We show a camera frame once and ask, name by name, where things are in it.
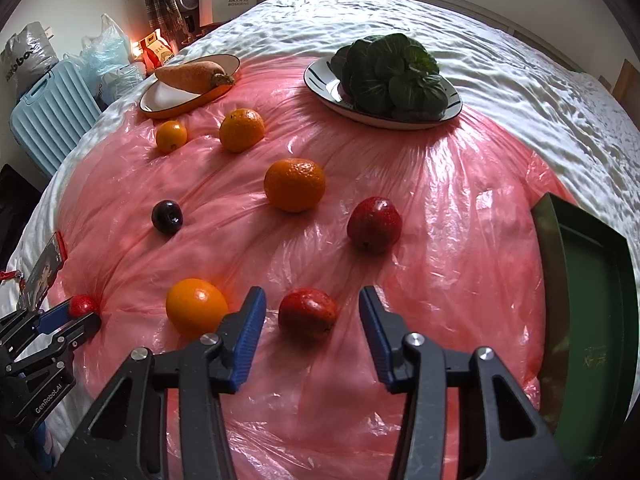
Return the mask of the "small red tomato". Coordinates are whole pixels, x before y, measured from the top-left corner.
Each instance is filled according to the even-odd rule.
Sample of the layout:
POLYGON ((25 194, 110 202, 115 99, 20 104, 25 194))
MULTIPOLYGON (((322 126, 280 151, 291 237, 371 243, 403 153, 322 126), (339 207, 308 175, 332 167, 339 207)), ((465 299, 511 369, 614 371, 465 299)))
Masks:
POLYGON ((75 295, 70 298, 68 314, 71 318, 82 318, 90 313, 96 313, 96 302, 89 295, 75 295))

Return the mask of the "smooth orange front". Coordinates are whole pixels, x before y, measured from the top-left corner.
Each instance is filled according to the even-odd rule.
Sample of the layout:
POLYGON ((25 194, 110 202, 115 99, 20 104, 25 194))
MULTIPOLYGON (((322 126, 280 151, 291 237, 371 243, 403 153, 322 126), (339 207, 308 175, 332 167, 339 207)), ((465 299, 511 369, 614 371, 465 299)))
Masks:
POLYGON ((165 311, 175 330, 183 338, 193 339, 215 333, 229 313, 229 306, 214 285, 199 278, 186 278, 168 290, 165 311))

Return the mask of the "dark purple plum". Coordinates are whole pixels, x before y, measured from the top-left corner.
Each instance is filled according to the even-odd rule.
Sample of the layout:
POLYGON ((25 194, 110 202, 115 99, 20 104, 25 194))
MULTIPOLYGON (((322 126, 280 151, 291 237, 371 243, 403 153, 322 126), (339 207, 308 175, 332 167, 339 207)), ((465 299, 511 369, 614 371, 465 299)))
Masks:
POLYGON ((183 214, 174 200, 161 200, 154 205, 151 214, 152 225, 165 236, 174 236, 183 225, 183 214))

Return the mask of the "red apple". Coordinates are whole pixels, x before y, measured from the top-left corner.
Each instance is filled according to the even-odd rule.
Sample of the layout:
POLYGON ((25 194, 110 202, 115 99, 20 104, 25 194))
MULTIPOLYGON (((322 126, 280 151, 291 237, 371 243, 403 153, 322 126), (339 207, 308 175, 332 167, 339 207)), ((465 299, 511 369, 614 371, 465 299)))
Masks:
POLYGON ((347 223, 347 236, 365 252, 382 254, 400 239, 402 218, 391 200, 372 196, 360 202, 347 223))
POLYGON ((278 325, 288 338, 315 344, 326 340, 337 317, 338 307, 326 292, 302 288, 288 292, 281 300, 278 325))

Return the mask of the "small orange mandarin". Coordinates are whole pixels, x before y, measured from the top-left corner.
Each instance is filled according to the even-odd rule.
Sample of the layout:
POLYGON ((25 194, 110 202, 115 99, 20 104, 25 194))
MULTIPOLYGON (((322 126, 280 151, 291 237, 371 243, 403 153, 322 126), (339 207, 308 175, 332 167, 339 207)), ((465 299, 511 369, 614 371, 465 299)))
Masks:
POLYGON ((188 142, 188 132, 181 122, 168 120, 155 131, 156 148, 163 154, 169 154, 182 148, 188 142))

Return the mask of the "pink plastic sheet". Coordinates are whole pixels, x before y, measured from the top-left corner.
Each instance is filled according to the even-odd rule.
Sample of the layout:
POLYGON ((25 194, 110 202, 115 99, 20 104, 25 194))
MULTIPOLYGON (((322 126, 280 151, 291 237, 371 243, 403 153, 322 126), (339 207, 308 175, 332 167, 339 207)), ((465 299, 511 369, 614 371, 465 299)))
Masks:
POLYGON ((96 396, 128 352, 174 350, 172 285, 200 278, 232 308, 252 286, 268 313, 247 383, 222 401, 242 479, 383 479, 397 441, 400 396, 378 382, 358 315, 361 287, 376 285, 407 325, 441 346, 494 347, 532 398, 544 346, 544 284, 530 211, 564 186, 532 150, 466 108, 423 131, 357 124, 304 85, 306 58, 258 58, 241 66, 222 99, 187 114, 189 139, 161 155, 152 122, 127 114, 78 164, 56 212, 68 258, 51 301, 86 294, 102 327, 76 361, 96 396), (218 131, 238 108, 262 116, 265 137, 242 153, 218 131), (297 214, 269 203, 264 177, 277 160, 316 162, 326 192, 297 214), (355 207, 388 198, 402 218, 387 252, 347 236, 355 207), (152 209, 174 200, 182 228, 165 236, 152 209), (338 317, 326 340, 280 331, 292 290, 326 292, 338 317))

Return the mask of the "green rectangular tray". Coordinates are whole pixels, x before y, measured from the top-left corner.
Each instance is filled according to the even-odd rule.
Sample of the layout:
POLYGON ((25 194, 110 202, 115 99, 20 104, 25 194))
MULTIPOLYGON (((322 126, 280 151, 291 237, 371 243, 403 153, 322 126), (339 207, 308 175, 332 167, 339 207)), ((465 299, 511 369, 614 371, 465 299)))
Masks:
POLYGON ((622 234, 552 193, 533 206, 544 272, 540 414, 577 479, 596 471, 634 391, 639 315, 622 234))

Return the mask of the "light blue suitcase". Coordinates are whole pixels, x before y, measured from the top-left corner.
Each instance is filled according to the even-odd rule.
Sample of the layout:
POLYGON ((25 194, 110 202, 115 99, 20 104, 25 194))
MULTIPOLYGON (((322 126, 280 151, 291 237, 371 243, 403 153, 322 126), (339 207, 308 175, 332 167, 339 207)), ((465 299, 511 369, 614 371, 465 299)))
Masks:
POLYGON ((63 60, 17 102, 10 130, 40 171, 52 178, 100 115, 77 66, 63 60))

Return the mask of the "orange oval dish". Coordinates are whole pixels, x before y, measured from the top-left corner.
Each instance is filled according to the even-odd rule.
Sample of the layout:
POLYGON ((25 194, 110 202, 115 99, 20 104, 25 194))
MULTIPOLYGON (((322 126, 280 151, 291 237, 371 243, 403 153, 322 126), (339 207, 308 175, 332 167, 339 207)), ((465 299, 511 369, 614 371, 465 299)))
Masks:
MULTIPOLYGON (((238 76, 240 59, 232 54, 214 54, 189 61, 217 63, 228 76, 238 76)), ((143 114, 153 119, 168 119, 194 110, 204 104, 215 101, 228 93, 232 84, 222 84, 209 92, 198 94, 177 89, 157 80, 143 93, 139 108, 143 114)))

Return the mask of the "grey printed bag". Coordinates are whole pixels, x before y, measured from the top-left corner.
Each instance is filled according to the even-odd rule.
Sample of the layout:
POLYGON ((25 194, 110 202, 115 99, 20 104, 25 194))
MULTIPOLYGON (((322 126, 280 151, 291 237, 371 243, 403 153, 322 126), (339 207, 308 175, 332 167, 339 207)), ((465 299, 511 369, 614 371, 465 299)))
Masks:
POLYGON ((1 52, 1 75, 15 101, 58 64, 58 56, 39 22, 12 35, 1 52))

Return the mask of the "clear blue plastic bag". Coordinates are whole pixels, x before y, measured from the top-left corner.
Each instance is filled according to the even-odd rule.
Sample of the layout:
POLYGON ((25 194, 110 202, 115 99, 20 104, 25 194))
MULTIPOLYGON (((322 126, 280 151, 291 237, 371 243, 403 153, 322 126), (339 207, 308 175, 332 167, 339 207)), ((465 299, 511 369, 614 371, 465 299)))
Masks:
POLYGON ((81 38, 79 54, 65 53, 99 105, 107 107, 145 80, 142 62, 132 62, 129 37, 108 14, 101 15, 98 36, 81 38))

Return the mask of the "orange snack packet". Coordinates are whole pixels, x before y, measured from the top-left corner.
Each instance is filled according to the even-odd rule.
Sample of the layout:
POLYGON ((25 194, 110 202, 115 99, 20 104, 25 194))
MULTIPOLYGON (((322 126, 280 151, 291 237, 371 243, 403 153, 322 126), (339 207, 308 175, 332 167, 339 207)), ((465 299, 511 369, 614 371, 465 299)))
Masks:
POLYGON ((142 49, 143 62, 149 72, 154 72, 175 55, 170 43, 162 36, 159 28, 142 38, 139 41, 139 46, 142 49))

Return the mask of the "white bed sheet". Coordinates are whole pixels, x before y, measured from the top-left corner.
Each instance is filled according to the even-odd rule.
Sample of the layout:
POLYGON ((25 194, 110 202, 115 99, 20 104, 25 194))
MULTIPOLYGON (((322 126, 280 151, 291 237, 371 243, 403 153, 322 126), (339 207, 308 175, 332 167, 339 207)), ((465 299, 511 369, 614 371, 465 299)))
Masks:
MULTIPOLYGON (((638 254, 638 129, 597 78, 566 70, 500 30, 411 0, 267 0, 184 48, 178 61, 232 53, 241 66, 258 58, 306 58, 308 66, 360 38, 394 32, 434 55, 461 96, 462 112, 475 110, 536 153, 564 186, 556 195, 622 234, 631 255, 638 254)), ((139 110, 145 91, 138 84, 107 107, 66 157, 11 256, 14 268, 34 268, 58 231, 56 212, 70 177, 96 144, 127 114, 149 120, 139 110)), ((75 387, 47 417, 54 454, 64 451, 99 394, 88 393, 76 370, 94 338, 76 354, 75 387)))

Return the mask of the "black white striped plate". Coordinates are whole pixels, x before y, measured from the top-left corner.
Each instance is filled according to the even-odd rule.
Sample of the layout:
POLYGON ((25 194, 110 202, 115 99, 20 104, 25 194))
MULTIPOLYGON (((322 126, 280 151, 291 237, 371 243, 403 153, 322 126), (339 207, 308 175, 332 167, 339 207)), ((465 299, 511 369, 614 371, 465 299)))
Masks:
POLYGON ((375 128, 390 130, 416 131, 435 128, 457 118, 462 112, 463 102, 459 93, 447 79, 444 79, 444 88, 448 96, 448 105, 444 116, 437 122, 402 122, 401 120, 387 119, 378 116, 367 115, 355 110, 350 99, 342 91, 341 81, 330 69, 330 57, 318 58, 304 71, 304 83, 306 87, 330 110, 334 110, 346 118, 360 122, 375 128))

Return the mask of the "green leafy vegetable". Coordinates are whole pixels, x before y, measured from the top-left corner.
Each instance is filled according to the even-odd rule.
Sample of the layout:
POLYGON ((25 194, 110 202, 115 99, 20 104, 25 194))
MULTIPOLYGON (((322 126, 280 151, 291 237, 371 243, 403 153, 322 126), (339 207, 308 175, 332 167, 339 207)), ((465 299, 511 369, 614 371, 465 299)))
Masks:
POLYGON ((368 115, 437 122, 448 107, 436 58, 401 32, 358 39, 338 49, 329 68, 349 102, 368 115))

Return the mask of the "photo card red frame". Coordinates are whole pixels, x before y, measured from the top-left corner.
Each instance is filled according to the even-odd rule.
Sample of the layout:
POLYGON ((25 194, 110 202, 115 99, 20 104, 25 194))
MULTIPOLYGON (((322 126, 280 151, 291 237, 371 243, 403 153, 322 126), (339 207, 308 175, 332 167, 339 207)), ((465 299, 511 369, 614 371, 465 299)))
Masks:
POLYGON ((62 234, 55 231, 22 288, 17 300, 18 310, 37 311, 40 308, 55 282, 58 271, 64 266, 66 258, 67 252, 62 234))

